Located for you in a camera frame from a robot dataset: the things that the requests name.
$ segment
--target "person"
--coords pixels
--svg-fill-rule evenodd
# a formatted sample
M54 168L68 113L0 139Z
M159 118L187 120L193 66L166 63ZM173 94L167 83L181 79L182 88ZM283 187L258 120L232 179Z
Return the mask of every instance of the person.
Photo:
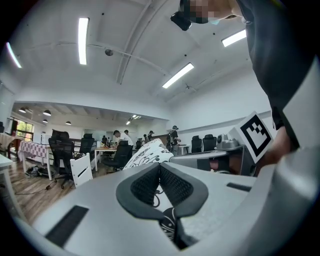
M144 143L142 142L142 145L147 144L149 142L149 139L146 134L144 134L143 137L144 137Z
M120 132L120 131L118 131L118 130L115 130L115 131L113 132L113 135L114 135L116 138L119 138L118 142L119 142L119 141L128 141L128 145L130 145L130 146L133 146L133 145L134 145L134 143L132 142L131 138L130 138L128 135L126 135L124 132Z
M167 149L170 145L170 152L176 157L178 155L179 145L178 142L181 142L181 139L178 138L178 130L179 128L174 125L172 130L169 132L167 136Z
M149 142L152 141L152 134L154 134L154 132L151 130L148 134L148 140Z
M257 163L258 174L263 166L276 164L282 156L299 147L283 109L312 65L316 56L315 42L306 39L308 38L306 31L296 30L299 19L294 18L280 1L183 0L183 2L185 17L194 22L201 23L200 20L203 19L217 22L239 16L246 25L252 68L269 98L272 119L278 130L271 148ZM212 162L211 168L215 170L217 164Z
M102 137L102 143L106 145L106 144L107 144L107 142L108 142L108 141L107 141L106 136L105 136L105 135L103 135L103 137Z

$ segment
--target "cable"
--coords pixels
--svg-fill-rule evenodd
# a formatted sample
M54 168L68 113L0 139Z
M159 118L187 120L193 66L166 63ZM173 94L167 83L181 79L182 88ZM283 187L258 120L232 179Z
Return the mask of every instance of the cable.
M57 183L55 181L51 182L48 186L45 187L45 189L41 189L39 191L36 191L36 192L32 192L32 193L14 193L16 196L18 195L33 195L33 194L36 194L36 193L39 193L39 192L42 192L42 191L46 191L46 190L49 190L51 189L51 184L52 183Z

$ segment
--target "office chair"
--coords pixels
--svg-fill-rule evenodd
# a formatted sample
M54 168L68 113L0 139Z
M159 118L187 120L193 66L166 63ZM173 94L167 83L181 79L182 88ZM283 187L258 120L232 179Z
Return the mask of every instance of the office chair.
M91 155L91 151L92 151L91 149L94 142L95 142L95 139L92 138L92 133L86 133L85 135L83 135L83 138L81 139L79 153L82 153L82 154L89 153Z
M3 134L5 131L4 123L0 122L0 134Z
M54 134L55 136L49 138L49 145L53 154L53 168L60 175L59 177L56 177L55 180L63 179L61 188L64 189L64 184L67 181L74 180L71 171L70 159L74 158L73 153L75 145L71 140L69 140L68 133L66 133L67 135L65 133L63 134L64 138L58 136L57 133ZM64 168L60 168L60 160L63 161Z
M136 143L135 143L135 149L136 150L139 150L142 146L142 142L140 140L137 140Z
M201 144L202 140L199 138L199 136L193 136L191 140L191 153L199 153L201 152Z
M215 150L217 144L217 137L214 137L212 134L207 134L202 139L203 141L203 152Z
M132 154L133 146L128 145L127 140L121 140L116 149L115 155L113 159L105 159L102 162L106 166L113 167L113 169L122 169L126 166L128 161L130 160L129 154Z

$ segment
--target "red checkered cloth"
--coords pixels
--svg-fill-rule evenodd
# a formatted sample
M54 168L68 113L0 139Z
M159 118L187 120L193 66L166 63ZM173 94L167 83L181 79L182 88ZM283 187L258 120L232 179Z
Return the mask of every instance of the red checkered cloth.
M24 157L47 157L46 145L37 144L32 141L21 141L18 155L22 159L22 152L24 152Z

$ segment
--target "wooden floor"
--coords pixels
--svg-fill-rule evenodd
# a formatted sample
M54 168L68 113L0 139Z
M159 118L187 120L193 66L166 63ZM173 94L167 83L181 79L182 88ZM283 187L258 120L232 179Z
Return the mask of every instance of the wooden floor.
M41 166L40 163L31 161L26 161L26 165L27 168L35 165L38 167ZM112 172L112 168L107 167L102 163L98 163L98 172L93 171L92 175L93 178L97 178ZM66 182L64 184L64 189L61 189L62 179L59 179L57 183L52 183L53 180L50 181L45 177L26 177L22 162L14 162L14 164L9 167L9 175L18 204L31 225L40 213L51 206L55 201L63 198L70 191L75 189L73 181ZM49 184L51 184L51 189L44 190Z

